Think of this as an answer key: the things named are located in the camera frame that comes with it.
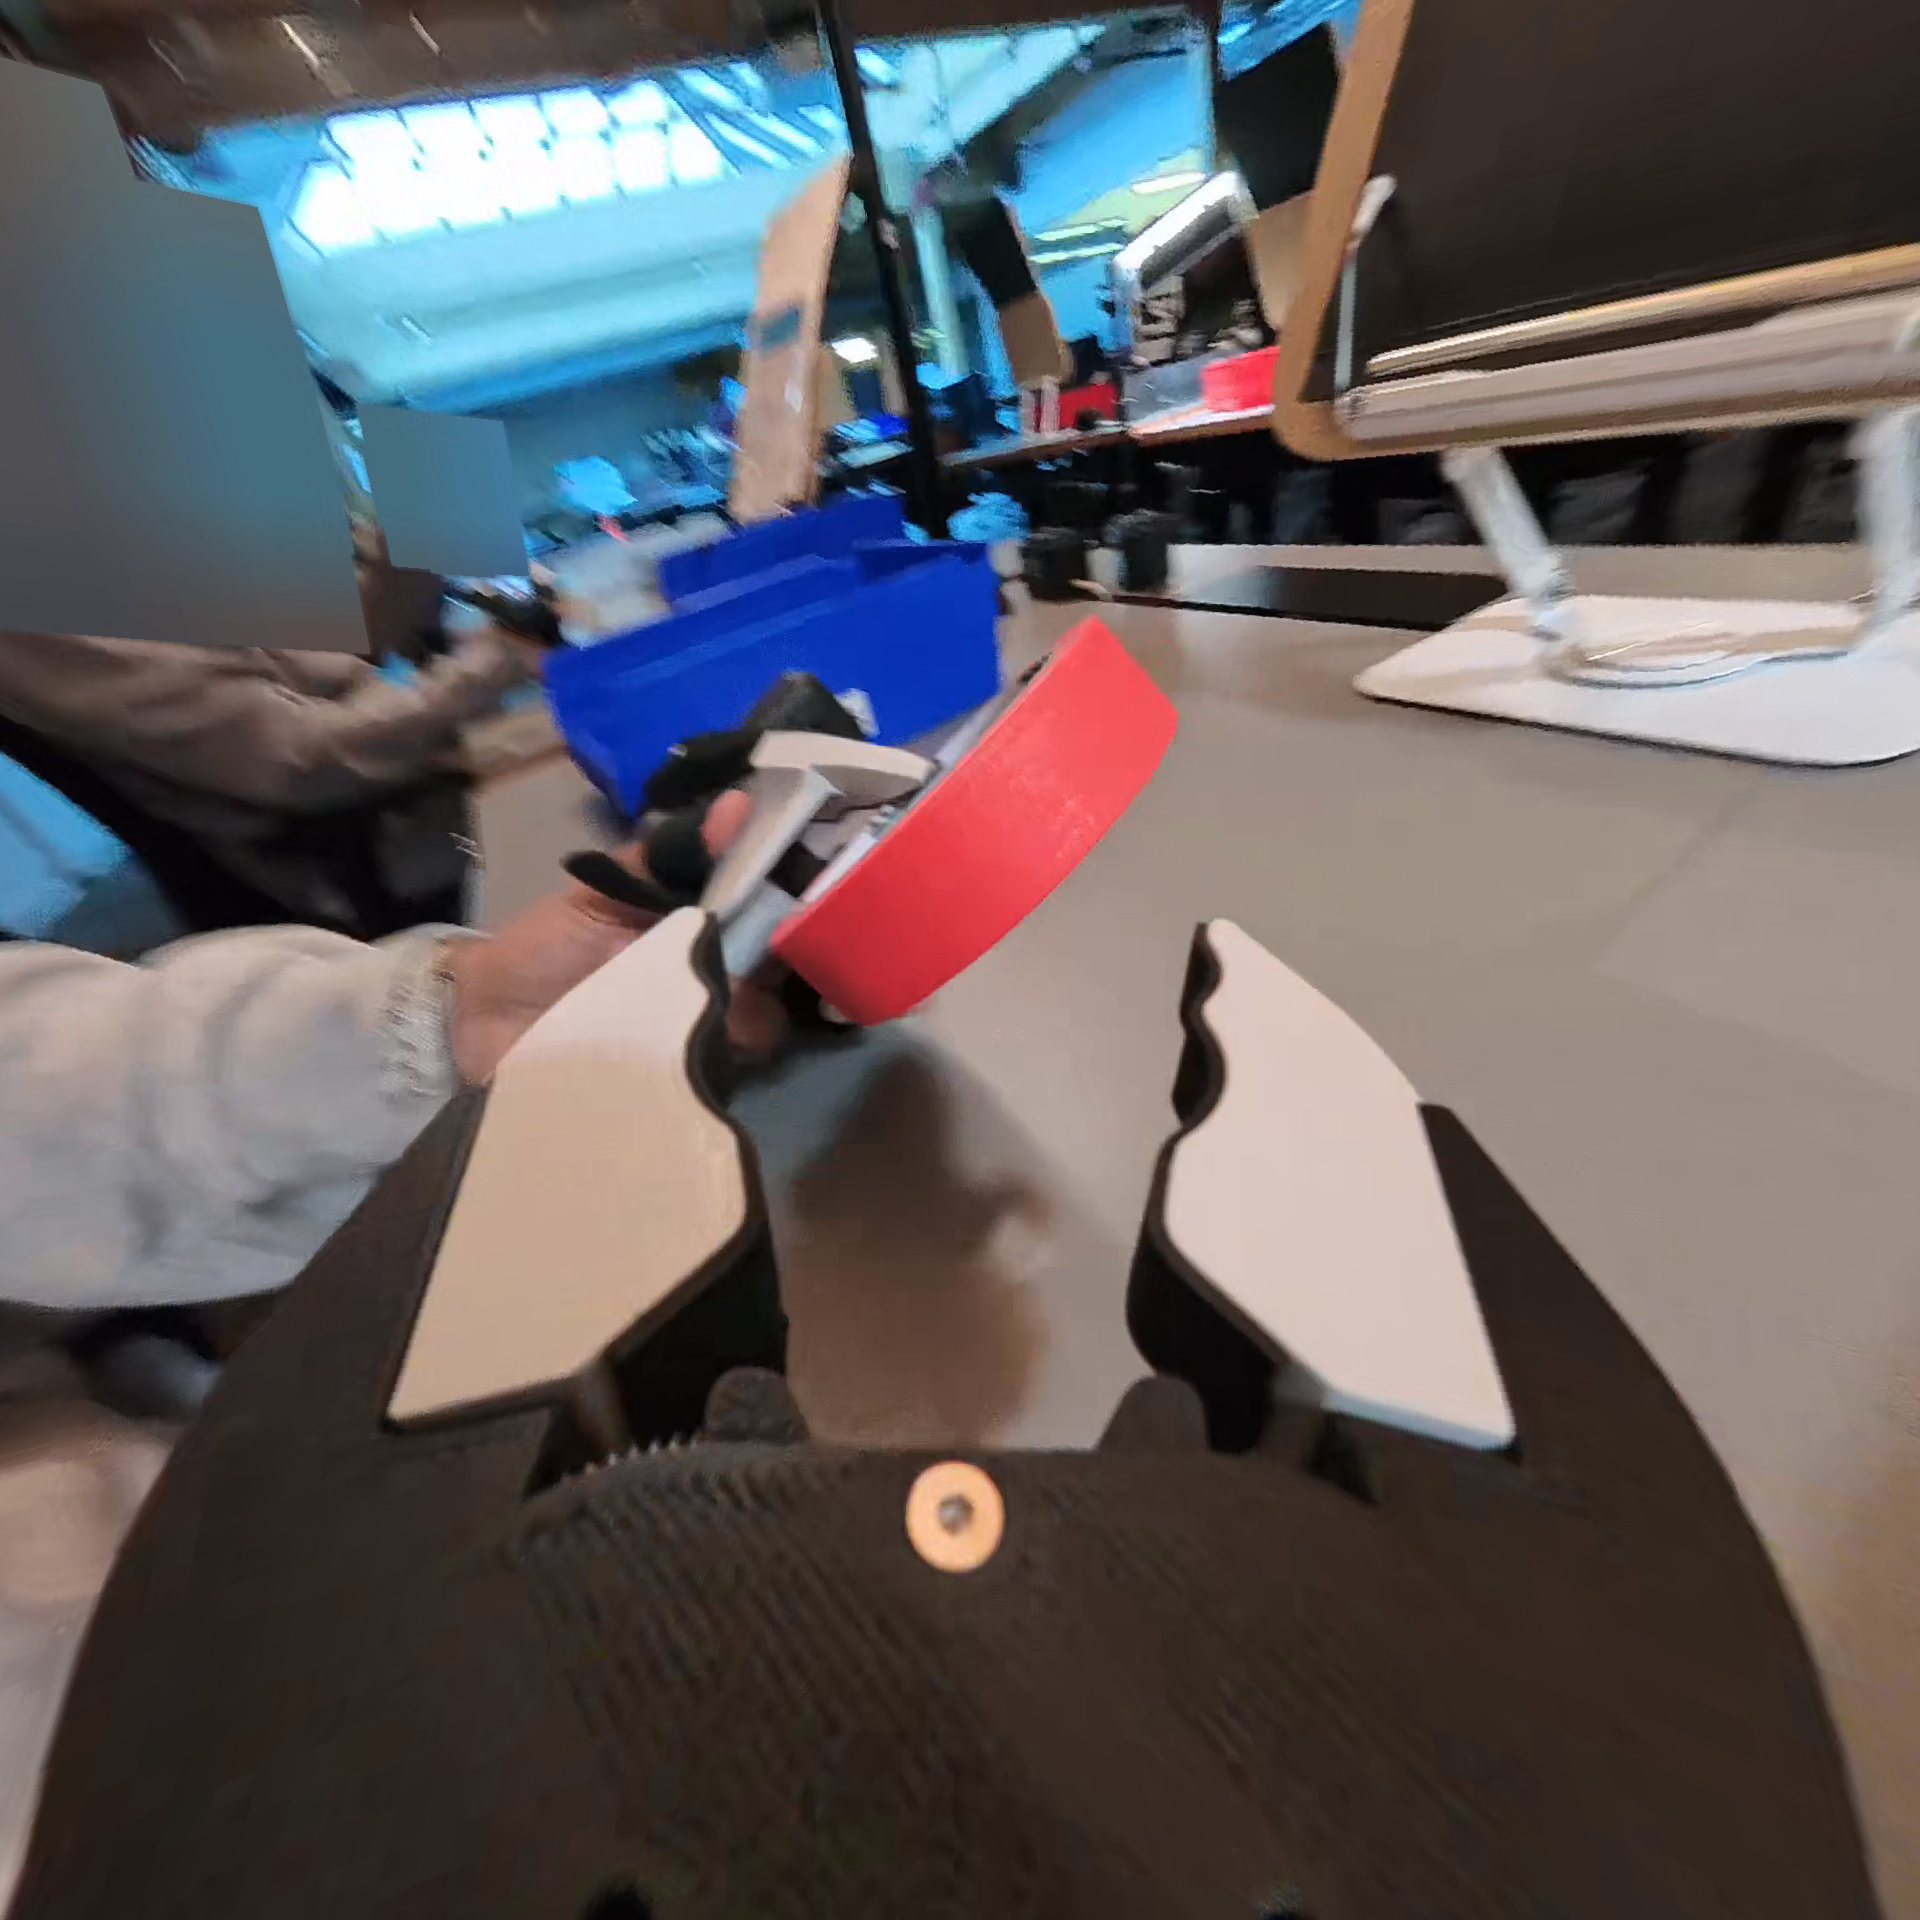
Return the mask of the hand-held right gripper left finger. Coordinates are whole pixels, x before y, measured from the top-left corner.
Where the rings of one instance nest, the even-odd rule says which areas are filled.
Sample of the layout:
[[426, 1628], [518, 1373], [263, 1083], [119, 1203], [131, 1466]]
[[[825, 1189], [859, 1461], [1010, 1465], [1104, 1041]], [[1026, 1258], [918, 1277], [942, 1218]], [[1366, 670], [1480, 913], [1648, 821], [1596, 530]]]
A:
[[699, 1424], [787, 1312], [750, 1141], [728, 1111], [718, 926], [684, 909], [563, 996], [490, 1083], [390, 1424], [548, 1408]]

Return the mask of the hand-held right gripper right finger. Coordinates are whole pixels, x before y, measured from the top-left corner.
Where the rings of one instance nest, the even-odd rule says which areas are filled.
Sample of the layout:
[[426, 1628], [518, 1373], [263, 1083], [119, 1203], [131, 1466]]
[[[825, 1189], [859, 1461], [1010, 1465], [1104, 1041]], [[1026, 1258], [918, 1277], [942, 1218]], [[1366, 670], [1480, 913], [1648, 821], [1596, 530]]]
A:
[[1195, 930], [1180, 1031], [1126, 1285], [1142, 1361], [1224, 1454], [1282, 1404], [1505, 1454], [1519, 1419], [1400, 1065], [1234, 921]]

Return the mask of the red tape roll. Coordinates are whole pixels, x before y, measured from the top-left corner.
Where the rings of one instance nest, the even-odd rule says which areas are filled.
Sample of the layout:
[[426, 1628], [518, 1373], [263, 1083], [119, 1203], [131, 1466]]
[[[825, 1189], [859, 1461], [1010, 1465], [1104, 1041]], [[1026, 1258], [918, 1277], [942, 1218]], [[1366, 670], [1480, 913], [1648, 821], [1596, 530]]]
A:
[[1088, 617], [1030, 672], [981, 745], [825, 903], [776, 963], [854, 1026], [915, 1014], [1042, 909], [1154, 783], [1173, 701]]

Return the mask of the person's left forearm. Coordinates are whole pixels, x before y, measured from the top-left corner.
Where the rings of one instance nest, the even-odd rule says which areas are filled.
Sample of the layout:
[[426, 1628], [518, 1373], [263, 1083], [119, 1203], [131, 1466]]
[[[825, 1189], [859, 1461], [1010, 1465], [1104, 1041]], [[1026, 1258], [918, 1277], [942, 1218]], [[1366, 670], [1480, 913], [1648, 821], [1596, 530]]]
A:
[[2, 946], [2, 1304], [187, 1308], [293, 1284], [462, 1091], [420, 926]]

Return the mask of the person's left hand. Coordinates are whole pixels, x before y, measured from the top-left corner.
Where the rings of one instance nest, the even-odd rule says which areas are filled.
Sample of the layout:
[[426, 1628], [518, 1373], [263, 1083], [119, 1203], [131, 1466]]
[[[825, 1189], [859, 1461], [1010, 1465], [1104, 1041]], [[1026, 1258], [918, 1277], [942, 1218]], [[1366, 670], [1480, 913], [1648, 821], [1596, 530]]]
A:
[[456, 1081], [483, 1087], [541, 1015], [695, 899], [749, 817], [740, 790], [668, 814], [618, 850], [566, 860], [568, 883], [491, 934], [448, 940], [435, 980]]

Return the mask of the blue plastic bin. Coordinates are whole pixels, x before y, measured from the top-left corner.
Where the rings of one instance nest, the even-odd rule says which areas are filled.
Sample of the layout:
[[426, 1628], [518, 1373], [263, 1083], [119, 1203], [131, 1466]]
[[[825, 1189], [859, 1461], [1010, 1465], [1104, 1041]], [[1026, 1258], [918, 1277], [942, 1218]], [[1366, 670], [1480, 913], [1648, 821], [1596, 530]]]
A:
[[568, 755], [624, 817], [669, 752], [732, 732], [783, 676], [810, 676], [890, 748], [1003, 686], [1000, 572], [979, 540], [923, 540], [896, 495], [740, 528], [657, 568], [665, 613], [563, 649], [547, 698]]

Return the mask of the black desk pad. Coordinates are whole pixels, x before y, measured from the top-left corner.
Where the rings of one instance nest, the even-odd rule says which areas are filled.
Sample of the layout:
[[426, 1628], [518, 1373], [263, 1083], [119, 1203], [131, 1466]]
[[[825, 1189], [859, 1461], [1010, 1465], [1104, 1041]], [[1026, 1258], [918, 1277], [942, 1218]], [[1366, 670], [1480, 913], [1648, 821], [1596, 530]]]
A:
[[1435, 636], [1505, 599], [1500, 575], [1382, 568], [1253, 566], [1203, 583], [1129, 595], [1129, 602], [1246, 613], [1358, 630]]

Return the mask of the cardboard sign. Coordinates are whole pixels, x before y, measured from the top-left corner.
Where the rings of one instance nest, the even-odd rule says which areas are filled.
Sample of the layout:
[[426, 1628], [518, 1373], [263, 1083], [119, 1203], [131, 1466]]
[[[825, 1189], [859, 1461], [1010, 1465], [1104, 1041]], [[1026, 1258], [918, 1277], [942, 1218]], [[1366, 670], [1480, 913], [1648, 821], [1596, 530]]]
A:
[[814, 505], [821, 460], [821, 354], [832, 254], [852, 156], [832, 156], [776, 212], [760, 247], [740, 358], [729, 516], [755, 525]]

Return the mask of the black metal pole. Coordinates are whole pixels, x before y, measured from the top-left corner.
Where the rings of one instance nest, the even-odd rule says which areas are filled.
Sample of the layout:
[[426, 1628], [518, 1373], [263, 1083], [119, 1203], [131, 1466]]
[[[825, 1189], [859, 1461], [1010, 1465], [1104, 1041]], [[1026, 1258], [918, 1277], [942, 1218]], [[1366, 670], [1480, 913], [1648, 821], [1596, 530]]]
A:
[[940, 452], [934, 444], [934, 422], [921, 386], [921, 363], [913, 347], [913, 324], [907, 308], [907, 286], [902, 278], [900, 219], [886, 197], [880, 179], [880, 156], [875, 150], [867, 93], [859, 74], [856, 42], [842, 25], [837, 4], [814, 5], [821, 44], [829, 54], [832, 81], [840, 94], [840, 109], [848, 124], [852, 147], [852, 186], [867, 221], [871, 252], [880, 285], [880, 306], [886, 317], [886, 337], [895, 350], [900, 371], [900, 393], [907, 418], [907, 480], [911, 503], [921, 530], [933, 540], [949, 540], [949, 485]]

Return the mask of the white monitor stand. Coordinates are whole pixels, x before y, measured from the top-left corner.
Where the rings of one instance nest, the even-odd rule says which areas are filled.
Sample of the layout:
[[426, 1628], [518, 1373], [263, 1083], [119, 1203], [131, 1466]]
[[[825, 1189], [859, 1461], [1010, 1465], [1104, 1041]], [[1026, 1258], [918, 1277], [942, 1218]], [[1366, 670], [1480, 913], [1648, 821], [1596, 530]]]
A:
[[1871, 582], [1852, 602], [1585, 595], [1501, 449], [1446, 479], [1508, 597], [1363, 670], [1370, 703], [1841, 773], [1917, 755], [1917, 406], [1850, 445]]

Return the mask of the person's grey clothing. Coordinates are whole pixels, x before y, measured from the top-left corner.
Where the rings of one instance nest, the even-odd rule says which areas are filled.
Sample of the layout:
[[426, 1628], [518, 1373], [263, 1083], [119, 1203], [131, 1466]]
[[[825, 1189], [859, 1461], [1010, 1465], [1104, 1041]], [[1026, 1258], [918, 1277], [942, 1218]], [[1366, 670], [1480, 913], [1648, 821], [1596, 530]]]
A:
[[2, 1894], [93, 1609], [178, 1428], [109, 1411], [46, 1326], [2, 1324]]

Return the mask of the computer monitor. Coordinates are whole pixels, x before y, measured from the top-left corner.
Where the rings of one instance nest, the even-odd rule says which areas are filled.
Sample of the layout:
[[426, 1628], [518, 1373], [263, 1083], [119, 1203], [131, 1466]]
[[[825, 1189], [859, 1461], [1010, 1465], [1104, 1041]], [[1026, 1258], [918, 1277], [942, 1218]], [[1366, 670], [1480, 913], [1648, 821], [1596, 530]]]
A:
[[1916, 4], [1361, 5], [1282, 321], [1293, 455], [1916, 399]]

